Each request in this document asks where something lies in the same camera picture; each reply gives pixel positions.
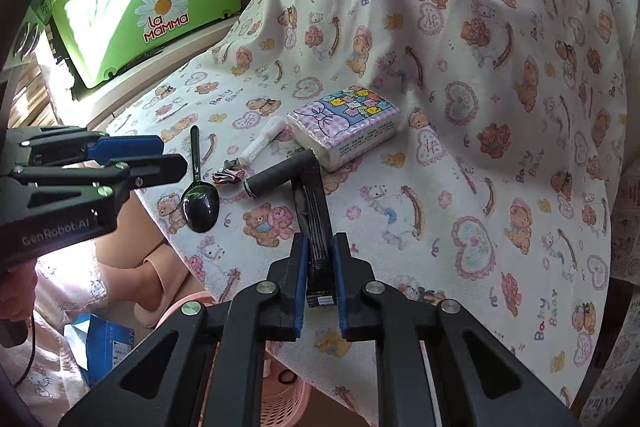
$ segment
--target pink slipper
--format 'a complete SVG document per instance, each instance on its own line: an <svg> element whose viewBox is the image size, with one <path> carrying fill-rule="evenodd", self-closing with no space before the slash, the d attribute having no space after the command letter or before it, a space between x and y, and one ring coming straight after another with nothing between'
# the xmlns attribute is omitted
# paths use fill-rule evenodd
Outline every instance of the pink slipper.
<svg viewBox="0 0 640 427"><path fill-rule="evenodd" d="M154 266L164 291L158 308L148 312L142 306L136 304L133 307L133 314L140 324L147 328L153 328L171 305L175 294L189 274L189 269L169 245L160 245L143 262L151 263Z"/></svg>

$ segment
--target human hand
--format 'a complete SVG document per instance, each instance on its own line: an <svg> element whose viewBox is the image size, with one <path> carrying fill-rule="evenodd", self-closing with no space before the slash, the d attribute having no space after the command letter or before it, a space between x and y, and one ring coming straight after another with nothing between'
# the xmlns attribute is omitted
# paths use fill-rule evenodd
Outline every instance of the human hand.
<svg viewBox="0 0 640 427"><path fill-rule="evenodd" d="M27 320L33 312L38 283L37 261L29 261L0 275L0 319Z"/></svg>

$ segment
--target blue gripper pad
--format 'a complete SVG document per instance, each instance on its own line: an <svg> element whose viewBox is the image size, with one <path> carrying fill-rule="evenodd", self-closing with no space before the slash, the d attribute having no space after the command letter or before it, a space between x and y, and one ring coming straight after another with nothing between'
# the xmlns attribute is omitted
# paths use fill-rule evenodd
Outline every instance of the blue gripper pad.
<svg viewBox="0 0 640 427"><path fill-rule="evenodd" d="M87 151L87 159L108 165L115 158L156 156L164 151L159 136L110 136L100 138Z"/></svg>
<svg viewBox="0 0 640 427"><path fill-rule="evenodd" d="M342 260L338 249L338 240L334 235L334 276L335 276L335 297L338 301L338 323L340 333L345 336L347 330L347 295L344 289L344 277L342 275Z"/></svg>
<svg viewBox="0 0 640 427"><path fill-rule="evenodd" d="M298 284L296 285L296 304L293 316L293 327L296 330L296 338L300 338L302 324L305 317L306 294L306 263L309 258L309 240L306 235L302 239L302 251L300 252L300 266L298 267Z"/></svg>

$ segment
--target black spoon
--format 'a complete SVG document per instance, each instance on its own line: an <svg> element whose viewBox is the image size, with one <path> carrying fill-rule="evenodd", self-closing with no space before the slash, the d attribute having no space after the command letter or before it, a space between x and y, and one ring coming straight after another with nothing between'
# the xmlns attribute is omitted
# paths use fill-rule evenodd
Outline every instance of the black spoon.
<svg viewBox="0 0 640 427"><path fill-rule="evenodd" d="M182 195L182 213L194 232L208 232L220 213L220 196L216 188L200 179L200 130L191 127L191 166L193 182Z"/></svg>

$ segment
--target white cap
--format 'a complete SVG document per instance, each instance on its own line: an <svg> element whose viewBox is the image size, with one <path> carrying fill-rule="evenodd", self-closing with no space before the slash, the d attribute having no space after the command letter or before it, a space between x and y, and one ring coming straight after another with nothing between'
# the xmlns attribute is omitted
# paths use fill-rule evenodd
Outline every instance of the white cap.
<svg viewBox="0 0 640 427"><path fill-rule="evenodd" d="M272 116L264 127L260 129L260 133L255 137L255 140L238 156L240 165L251 165L262 149L267 147L269 142L280 134L286 126L287 120L280 116Z"/></svg>

